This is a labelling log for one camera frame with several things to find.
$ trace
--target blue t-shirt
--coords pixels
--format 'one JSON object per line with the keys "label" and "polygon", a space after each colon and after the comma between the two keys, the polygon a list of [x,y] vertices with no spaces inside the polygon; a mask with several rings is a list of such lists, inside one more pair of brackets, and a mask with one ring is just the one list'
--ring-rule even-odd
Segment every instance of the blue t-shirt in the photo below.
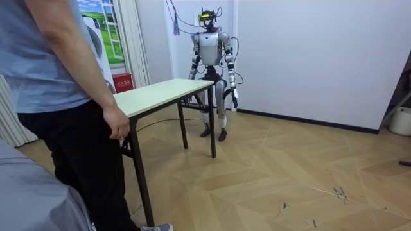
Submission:
{"label": "blue t-shirt", "polygon": [[[78,28],[98,57],[77,0],[69,4]],[[53,112],[90,100],[48,46],[23,0],[0,4],[0,74],[10,86],[18,113]]]}

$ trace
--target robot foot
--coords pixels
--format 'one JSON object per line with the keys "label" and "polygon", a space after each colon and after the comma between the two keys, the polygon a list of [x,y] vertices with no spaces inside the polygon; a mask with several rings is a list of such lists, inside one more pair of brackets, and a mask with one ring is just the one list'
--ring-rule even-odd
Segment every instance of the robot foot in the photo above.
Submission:
{"label": "robot foot", "polygon": [[204,130],[204,132],[203,133],[201,133],[200,134],[200,136],[201,137],[207,137],[208,135],[210,135],[210,129],[209,128],[206,128],[205,130]]}
{"label": "robot foot", "polygon": [[221,131],[221,134],[220,134],[220,136],[218,137],[218,141],[220,141],[220,142],[222,142],[222,141],[224,141],[225,140],[225,138],[226,138],[226,136],[227,136],[227,131]]}

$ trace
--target herringbone parquet floor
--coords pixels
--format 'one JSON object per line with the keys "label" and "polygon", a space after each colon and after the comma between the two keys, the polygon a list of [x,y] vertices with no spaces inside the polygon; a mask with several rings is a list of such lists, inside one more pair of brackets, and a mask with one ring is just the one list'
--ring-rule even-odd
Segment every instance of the herringbone parquet floor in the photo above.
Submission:
{"label": "herringbone parquet floor", "polygon": [[[137,126],[169,118],[178,118],[176,106]],[[177,231],[411,230],[411,167],[398,165],[411,161],[408,137],[228,112],[227,140],[212,159],[209,138],[199,137],[203,129],[199,120],[186,121],[188,150],[178,121],[139,132],[158,224]],[[42,141],[19,149],[53,170]],[[130,212],[142,225],[128,157],[125,167]]]}

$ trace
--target red sign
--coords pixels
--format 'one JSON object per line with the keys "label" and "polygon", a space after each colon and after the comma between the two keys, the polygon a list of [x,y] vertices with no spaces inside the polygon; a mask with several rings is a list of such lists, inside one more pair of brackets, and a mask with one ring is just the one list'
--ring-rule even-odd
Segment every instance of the red sign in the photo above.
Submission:
{"label": "red sign", "polygon": [[131,80],[131,74],[114,74],[113,82],[117,93],[133,89],[133,81]]}

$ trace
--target table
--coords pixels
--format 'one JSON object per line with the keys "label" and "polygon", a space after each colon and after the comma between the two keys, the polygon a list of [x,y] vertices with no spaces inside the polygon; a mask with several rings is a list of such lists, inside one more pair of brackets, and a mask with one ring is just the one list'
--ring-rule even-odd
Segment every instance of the table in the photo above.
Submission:
{"label": "table", "polygon": [[199,92],[207,90],[208,106],[204,105],[203,107],[195,109],[209,112],[211,155],[215,158],[213,84],[213,81],[174,79],[114,95],[117,105],[130,119],[130,133],[123,141],[121,150],[124,155],[133,159],[141,200],[143,201],[144,213],[149,227],[154,227],[155,225],[143,168],[143,160],[137,138],[137,122],[144,116],[176,103],[179,110],[183,145],[184,148],[187,149],[188,143],[181,101],[191,96],[197,96]]}

